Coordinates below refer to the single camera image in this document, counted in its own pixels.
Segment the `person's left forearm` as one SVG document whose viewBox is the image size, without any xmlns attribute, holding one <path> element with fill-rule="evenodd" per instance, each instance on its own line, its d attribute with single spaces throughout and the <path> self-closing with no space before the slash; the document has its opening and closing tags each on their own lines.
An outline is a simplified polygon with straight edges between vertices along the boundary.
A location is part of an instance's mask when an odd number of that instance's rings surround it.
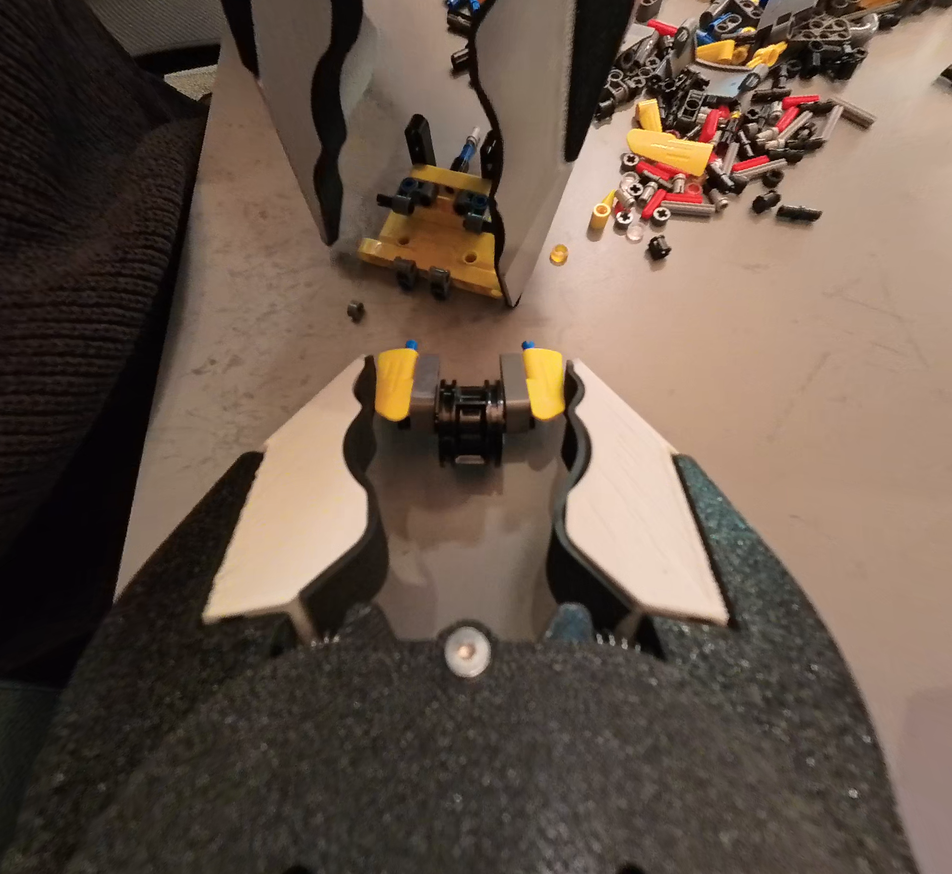
<svg viewBox="0 0 952 874">
<path fill-rule="evenodd" d="M 113 602 L 208 113 L 85 0 L 1 8 L 1 672 L 61 686 Z"/>
</svg>

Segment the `pile of toy brick parts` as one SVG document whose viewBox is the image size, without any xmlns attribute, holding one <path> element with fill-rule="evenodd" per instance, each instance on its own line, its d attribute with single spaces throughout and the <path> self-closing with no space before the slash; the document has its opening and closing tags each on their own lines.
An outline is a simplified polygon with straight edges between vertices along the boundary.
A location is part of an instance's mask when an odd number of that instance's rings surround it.
<svg viewBox="0 0 952 874">
<path fill-rule="evenodd" d="M 824 149 L 838 124 L 875 116 L 842 95 L 795 88 L 815 78 L 841 86 L 877 33 L 950 0 L 638 0 L 633 41 L 604 71 L 592 123 L 630 106 L 617 187 L 594 204 L 591 238 L 612 228 L 630 242 L 673 218 L 711 220 L 749 186 L 750 211 L 809 226 L 821 209 L 783 200 L 790 168 Z"/>
</svg>

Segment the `black wheel assembly yellow panels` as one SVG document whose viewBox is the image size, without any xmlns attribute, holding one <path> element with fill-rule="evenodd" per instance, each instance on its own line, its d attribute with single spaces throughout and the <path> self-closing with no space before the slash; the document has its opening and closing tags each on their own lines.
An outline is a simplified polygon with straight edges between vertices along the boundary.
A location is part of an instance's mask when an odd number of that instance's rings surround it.
<svg viewBox="0 0 952 874">
<path fill-rule="evenodd" d="M 414 341 L 375 358 L 375 412 L 398 428 L 431 435 L 446 464 L 500 464 L 506 438 L 565 413 L 565 361 L 524 342 L 502 354 L 495 380 L 463 384 L 441 376 L 440 359 Z"/>
</svg>

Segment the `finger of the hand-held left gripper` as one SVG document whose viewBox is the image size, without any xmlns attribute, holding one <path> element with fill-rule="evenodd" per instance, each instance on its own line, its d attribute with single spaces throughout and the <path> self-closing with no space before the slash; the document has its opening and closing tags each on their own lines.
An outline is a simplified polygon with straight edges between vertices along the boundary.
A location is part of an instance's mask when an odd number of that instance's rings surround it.
<svg viewBox="0 0 952 874">
<path fill-rule="evenodd" d="M 473 37 L 474 87 L 502 148 L 496 271 L 517 307 L 574 163 L 565 158 L 577 0 L 489 0 Z"/>
<path fill-rule="evenodd" d="M 258 86 L 322 242 L 341 234 L 349 115 L 368 83 L 363 0 L 250 0 Z"/>
</svg>

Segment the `yellow toy brick frame assembly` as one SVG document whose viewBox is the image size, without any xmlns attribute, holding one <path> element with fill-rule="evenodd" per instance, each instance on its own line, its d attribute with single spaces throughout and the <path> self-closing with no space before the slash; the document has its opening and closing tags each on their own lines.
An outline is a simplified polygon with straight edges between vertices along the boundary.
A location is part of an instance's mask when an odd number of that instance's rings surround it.
<svg viewBox="0 0 952 874">
<path fill-rule="evenodd" d="M 390 194 L 377 195 L 387 218 L 363 239 L 361 260 L 393 271 L 410 292 L 426 284 L 438 301 L 453 288 L 500 300 L 490 193 L 501 167 L 496 130 L 474 128 L 449 167 L 437 166 L 430 126 L 420 114 L 405 129 L 410 172 Z"/>
</svg>

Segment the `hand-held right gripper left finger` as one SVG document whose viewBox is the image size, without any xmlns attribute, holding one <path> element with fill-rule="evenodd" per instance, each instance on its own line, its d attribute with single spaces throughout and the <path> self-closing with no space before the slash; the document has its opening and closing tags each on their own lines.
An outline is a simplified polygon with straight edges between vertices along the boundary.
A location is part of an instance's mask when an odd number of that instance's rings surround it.
<svg viewBox="0 0 952 874">
<path fill-rule="evenodd" d="M 264 443 L 202 612 L 204 624 L 286 617 L 329 640 L 387 579 L 387 531 L 368 471 L 376 453 L 372 356 L 361 356 Z"/>
</svg>

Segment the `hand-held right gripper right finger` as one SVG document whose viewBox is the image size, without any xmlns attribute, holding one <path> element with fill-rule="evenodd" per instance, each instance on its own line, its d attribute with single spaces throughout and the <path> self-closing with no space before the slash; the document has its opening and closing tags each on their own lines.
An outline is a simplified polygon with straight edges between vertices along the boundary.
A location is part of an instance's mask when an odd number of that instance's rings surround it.
<svg viewBox="0 0 952 874">
<path fill-rule="evenodd" d="M 617 638 L 645 620 L 728 627 L 678 452 L 580 360 L 565 368 L 562 455 L 546 558 L 556 603 Z"/>
</svg>

